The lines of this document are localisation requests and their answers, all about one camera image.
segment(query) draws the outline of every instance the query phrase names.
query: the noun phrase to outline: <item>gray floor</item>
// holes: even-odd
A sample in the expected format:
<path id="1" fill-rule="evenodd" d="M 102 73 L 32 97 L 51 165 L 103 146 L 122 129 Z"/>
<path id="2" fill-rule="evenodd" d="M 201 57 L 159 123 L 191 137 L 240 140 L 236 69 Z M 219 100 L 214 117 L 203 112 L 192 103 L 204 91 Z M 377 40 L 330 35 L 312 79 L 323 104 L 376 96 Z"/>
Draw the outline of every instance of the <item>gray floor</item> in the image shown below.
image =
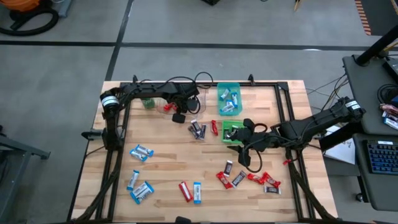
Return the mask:
<path id="1" fill-rule="evenodd" d="M 0 40 L 115 42 L 128 0 L 75 1 L 67 19 L 35 37 Z M 293 0 L 221 0 L 210 7 L 200 0 L 135 0 L 124 42 L 211 43 L 315 46 L 367 46 L 378 37 L 363 32 L 354 0 L 308 0 L 293 12 Z M 35 27 L 46 15 L 29 22 Z M 0 8 L 0 25 L 10 23 Z M 0 124 L 9 137 L 51 151 L 48 161 L 34 158 L 24 176 L 13 220 L 65 221 L 113 47 L 0 45 Z M 122 47 L 112 80 L 215 79 L 305 80 L 316 88 L 340 77 L 341 58 L 360 52 Z M 329 95 L 333 85 L 320 89 Z M 342 95 L 351 96 L 345 86 Z M 309 95 L 313 112 L 327 96 Z M 354 177 L 330 177 L 339 216 L 345 220 L 396 221 L 398 213 L 377 212 L 355 202 Z"/>

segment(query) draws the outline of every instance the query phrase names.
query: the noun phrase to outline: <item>wooden tabletop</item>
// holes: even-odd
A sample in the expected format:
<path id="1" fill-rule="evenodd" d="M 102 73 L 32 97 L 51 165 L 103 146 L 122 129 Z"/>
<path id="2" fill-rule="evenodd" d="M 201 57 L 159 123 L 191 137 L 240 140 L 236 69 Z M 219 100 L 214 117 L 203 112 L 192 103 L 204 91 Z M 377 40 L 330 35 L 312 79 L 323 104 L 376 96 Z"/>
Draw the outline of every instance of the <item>wooden tabletop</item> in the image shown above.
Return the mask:
<path id="1" fill-rule="evenodd" d="M 311 116 L 304 82 L 295 80 L 288 83 L 296 119 Z M 105 82 L 103 91 L 119 84 L 120 82 Z M 272 87 L 242 87 L 243 111 L 239 116 L 233 117 L 218 114 L 216 87 L 205 91 L 206 109 L 198 115 L 199 124 L 209 124 L 211 127 L 210 122 L 215 119 L 221 132 L 221 122 L 225 119 L 241 121 L 250 118 L 255 123 L 265 123 L 268 126 L 280 122 L 275 91 Z M 286 107 L 284 111 L 285 117 L 288 118 Z M 104 128 L 101 112 L 102 107 L 98 104 L 93 128 Z M 187 121 L 191 119 L 193 117 L 187 116 Z M 282 164 L 285 161 L 283 148 L 266 149 L 262 153 L 261 170 L 261 173 L 267 171 L 273 178 L 282 182 L 280 186 L 282 195 L 265 194 L 263 186 L 247 179 L 244 179 L 236 189 L 226 190 L 216 174 L 224 170 L 227 160 L 233 161 L 229 181 L 232 181 L 241 170 L 249 173 L 238 163 L 238 153 L 228 149 L 227 144 L 221 142 L 221 136 L 214 136 L 209 129 L 204 141 L 195 140 L 187 130 L 188 125 L 189 122 L 173 123 L 171 115 L 160 113 L 156 109 L 145 110 L 140 100 L 132 102 L 114 222 L 174 222 L 177 216 L 189 218 L 193 222 L 297 221 L 289 169 Z M 144 163 L 131 157 L 129 150 L 137 144 L 153 149 L 154 156 Z M 102 140 L 92 141 L 88 146 L 88 152 L 102 145 Z M 251 167 L 257 169 L 259 159 L 253 152 L 251 155 Z M 303 156 L 311 190 L 329 213 L 337 216 L 320 150 L 308 147 L 304 150 Z M 86 158 L 72 218 L 81 215 L 98 193 L 105 158 L 105 150 L 95 152 Z M 126 190 L 133 169 L 140 171 L 136 186 L 146 180 L 155 190 L 140 205 L 133 201 Z M 187 182 L 191 191 L 193 182 L 201 182 L 201 205 L 185 201 L 178 187 L 183 180 Z M 304 214 L 307 214 L 305 197 L 301 189 L 300 194 Z M 108 199 L 106 197 L 104 215 L 108 211 Z"/>

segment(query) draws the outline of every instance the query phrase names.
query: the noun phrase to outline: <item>keyboard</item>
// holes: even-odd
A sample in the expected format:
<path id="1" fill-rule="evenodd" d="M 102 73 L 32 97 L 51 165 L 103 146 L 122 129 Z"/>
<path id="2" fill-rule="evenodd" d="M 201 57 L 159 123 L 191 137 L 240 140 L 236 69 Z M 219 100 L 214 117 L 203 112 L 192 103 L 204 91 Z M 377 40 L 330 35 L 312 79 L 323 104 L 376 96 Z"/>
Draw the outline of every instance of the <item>keyboard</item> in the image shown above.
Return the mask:
<path id="1" fill-rule="evenodd" d="M 398 175 L 398 143 L 390 141 L 366 141 L 370 172 Z"/>

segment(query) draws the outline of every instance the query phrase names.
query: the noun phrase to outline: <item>white paper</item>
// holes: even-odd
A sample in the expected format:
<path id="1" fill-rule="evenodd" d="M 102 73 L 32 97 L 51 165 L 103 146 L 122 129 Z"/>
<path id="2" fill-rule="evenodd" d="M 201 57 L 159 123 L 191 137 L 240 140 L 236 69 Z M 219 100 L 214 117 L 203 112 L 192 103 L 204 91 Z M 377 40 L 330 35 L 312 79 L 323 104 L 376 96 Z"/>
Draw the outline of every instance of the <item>white paper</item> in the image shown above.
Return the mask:
<path id="1" fill-rule="evenodd" d="M 327 134 L 334 133 L 340 128 L 337 126 L 332 126 L 327 129 Z M 347 162 L 349 164 L 355 165 L 355 145 L 353 139 L 349 139 L 345 142 L 338 144 L 337 146 L 326 151 L 325 156 L 336 159 L 342 162 Z"/>

